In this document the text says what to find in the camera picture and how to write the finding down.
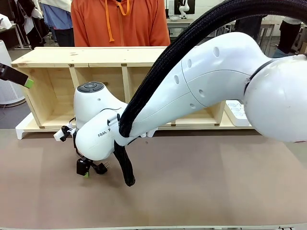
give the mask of blue shirt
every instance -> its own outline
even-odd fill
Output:
[[[67,30],[72,28],[71,13],[55,6],[41,4],[44,21],[47,25],[58,30]]]

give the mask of hoodie zipper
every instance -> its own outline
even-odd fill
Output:
[[[119,31],[120,31],[120,42],[121,42],[121,46],[124,46],[124,35],[123,35],[123,21],[122,21],[122,17],[121,17],[121,12],[120,12],[120,8],[117,4],[117,9],[118,9],[118,21],[119,21]]]

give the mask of green tape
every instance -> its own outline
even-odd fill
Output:
[[[24,84],[24,87],[30,89],[30,88],[33,86],[33,84],[34,84],[34,81],[33,81],[33,80],[27,79],[27,81],[26,81],[25,84]]]

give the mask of power strip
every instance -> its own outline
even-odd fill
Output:
[[[237,100],[227,100],[225,111],[234,124],[237,127],[251,126],[244,112],[244,106]]]

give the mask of orange hoodie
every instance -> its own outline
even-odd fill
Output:
[[[168,46],[164,0],[73,0],[75,46]]]

